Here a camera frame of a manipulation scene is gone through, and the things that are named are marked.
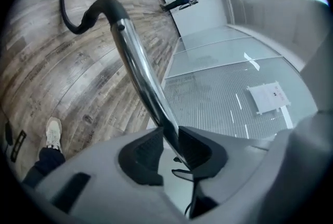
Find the standing man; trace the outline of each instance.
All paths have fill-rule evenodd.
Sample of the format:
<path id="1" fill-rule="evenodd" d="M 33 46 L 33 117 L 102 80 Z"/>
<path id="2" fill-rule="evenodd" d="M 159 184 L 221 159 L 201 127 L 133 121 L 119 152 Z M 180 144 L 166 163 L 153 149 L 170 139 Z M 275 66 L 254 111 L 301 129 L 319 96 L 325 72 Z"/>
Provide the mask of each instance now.
<path id="1" fill-rule="evenodd" d="M 175 0 L 174 2 L 169 3 L 165 6 L 160 5 L 160 7 L 162 8 L 163 11 L 168 11 L 168 10 L 172 10 L 178 6 L 185 5 L 185 4 L 189 3 L 189 1 L 190 0 Z"/>

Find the dark pants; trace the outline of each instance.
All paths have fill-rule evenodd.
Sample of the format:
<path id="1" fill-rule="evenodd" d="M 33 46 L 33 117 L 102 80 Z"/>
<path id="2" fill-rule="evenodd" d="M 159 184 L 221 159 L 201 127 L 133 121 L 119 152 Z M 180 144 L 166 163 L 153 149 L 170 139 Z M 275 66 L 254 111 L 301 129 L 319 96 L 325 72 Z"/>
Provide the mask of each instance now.
<path id="1" fill-rule="evenodd" d="M 39 157 L 40 160 L 28 171 L 22 182 L 31 188 L 35 188 L 46 175 L 66 161 L 63 154 L 53 148 L 42 148 Z"/>
<path id="2" fill-rule="evenodd" d="M 183 0 L 175 0 L 174 2 L 167 4 L 164 8 L 166 10 L 172 10 L 174 8 L 177 8 L 178 6 L 182 6 L 186 4 L 186 2 L 184 2 Z"/>

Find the wooden floor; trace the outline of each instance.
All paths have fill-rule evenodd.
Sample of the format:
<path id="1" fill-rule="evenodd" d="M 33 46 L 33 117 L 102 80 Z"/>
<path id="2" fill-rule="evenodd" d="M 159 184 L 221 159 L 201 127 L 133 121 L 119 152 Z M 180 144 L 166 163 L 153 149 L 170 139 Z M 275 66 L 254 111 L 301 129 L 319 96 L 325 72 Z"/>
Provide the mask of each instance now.
<path id="1" fill-rule="evenodd" d="M 78 25 L 94 1 L 65 0 L 70 20 Z M 161 0 L 119 1 L 161 81 L 178 38 L 172 19 L 160 12 Z M 22 129 L 27 133 L 12 164 L 20 179 L 45 144 L 50 116 L 62 121 L 66 158 L 98 141 L 145 129 L 149 115 L 126 74 L 105 16 L 83 35 L 74 35 L 62 21 L 59 0 L 17 0 L 1 40 L 1 105 L 14 138 Z"/>

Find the person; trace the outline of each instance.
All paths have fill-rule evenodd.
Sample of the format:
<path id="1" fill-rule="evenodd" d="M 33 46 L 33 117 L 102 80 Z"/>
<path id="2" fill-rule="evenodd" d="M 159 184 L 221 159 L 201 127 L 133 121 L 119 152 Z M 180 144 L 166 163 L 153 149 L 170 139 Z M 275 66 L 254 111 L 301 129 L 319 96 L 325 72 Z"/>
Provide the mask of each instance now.
<path id="1" fill-rule="evenodd" d="M 61 121 L 51 117 L 46 124 L 46 146 L 39 153 L 39 160 L 28 171 L 23 184 L 35 188 L 37 184 L 52 170 L 62 165 L 66 160 L 60 145 Z"/>
<path id="2" fill-rule="evenodd" d="M 189 3 L 189 1 L 190 0 L 175 0 L 174 2 L 169 3 L 165 6 L 160 5 L 160 7 L 162 8 L 163 11 L 168 11 L 168 10 L 172 10 L 178 6 L 185 5 L 185 4 Z"/>

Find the metal tube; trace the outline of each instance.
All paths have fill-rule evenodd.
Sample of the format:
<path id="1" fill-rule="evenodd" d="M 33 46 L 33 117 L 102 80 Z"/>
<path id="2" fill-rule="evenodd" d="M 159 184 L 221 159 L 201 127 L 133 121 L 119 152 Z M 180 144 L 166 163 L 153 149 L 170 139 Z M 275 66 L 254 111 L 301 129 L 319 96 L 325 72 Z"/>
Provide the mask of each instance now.
<path id="1" fill-rule="evenodd" d="M 129 19 L 121 19 L 111 27 L 113 38 L 141 101 L 164 137 L 187 166 L 178 143 L 178 121 L 165 98 L 146 51 Z"/>

